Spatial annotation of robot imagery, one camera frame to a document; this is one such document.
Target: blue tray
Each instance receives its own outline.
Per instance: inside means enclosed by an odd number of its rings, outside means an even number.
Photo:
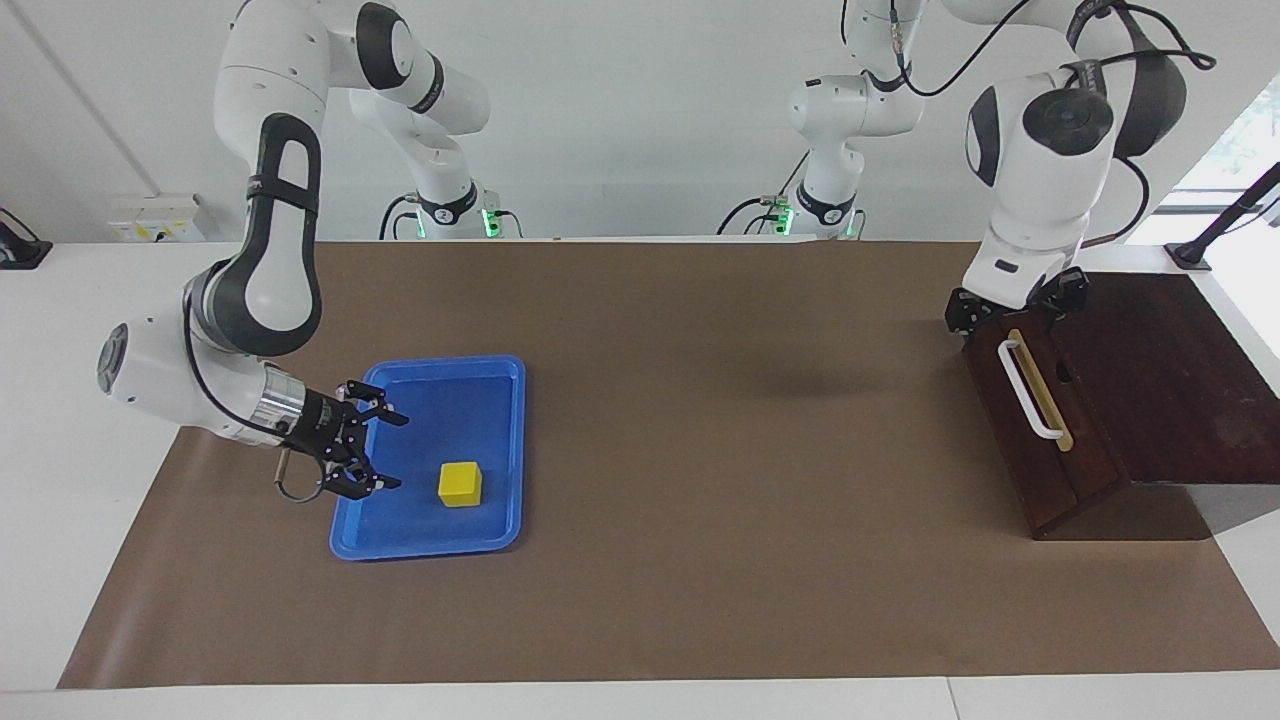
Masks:
[[[374,468],[404,484],[356,502],[338,500],[329,548],[343,560],[392,560],[493,552],[520,534],[525,464],[525,364],[511,356],[397,360],[365,382],[408,415],[375,421]],[[440,465],[475,461],[484,475],[479,507],[440,502]]]

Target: yellow cube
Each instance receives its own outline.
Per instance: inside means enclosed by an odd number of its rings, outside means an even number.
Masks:
[[[475,462],[445,462],[440,466],[440,501],[445,507],[476,507],[483,480]]]

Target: wooden cabinet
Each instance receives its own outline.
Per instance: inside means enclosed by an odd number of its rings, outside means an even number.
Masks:
[[[1201,539],[1280,509],[1280,400],[1194,283],[1091,281],[1084,311],[1009,315],[964,350],[1032,536]]]

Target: drawer handle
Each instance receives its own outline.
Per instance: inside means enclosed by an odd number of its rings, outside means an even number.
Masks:
[[[1066,420],[1057,409],[1057,404],[1053,402],[1053,396],[1048,392],[1048,384],[1044,383],[1044,377],[1036,366],[1036,360],[1027,350],[1023,333],[1016,329],[1010,331],[1009,340],[1000,343],[996,352],[1000,355],[1000,364],[1005,366],[1009,384],[1014,387],[1014,395],[1018,396],[1018,402],[1023,406],[1023,414],[1027,415],[1027,423],[1030,424],[1032,430],[1044,439],[1055,441],[1060,451],[1070,452],[1075,447],[1075,439],[1066,428]]]

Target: brown table surface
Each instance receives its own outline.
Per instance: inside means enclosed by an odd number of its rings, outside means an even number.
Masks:
[[[324,245],[310,386],[526,361],[521,538],[342,562],[332,500],[183,430],[60,687],[1280,667],[1212,541],[1027,538],[941,320],[972,255]]]

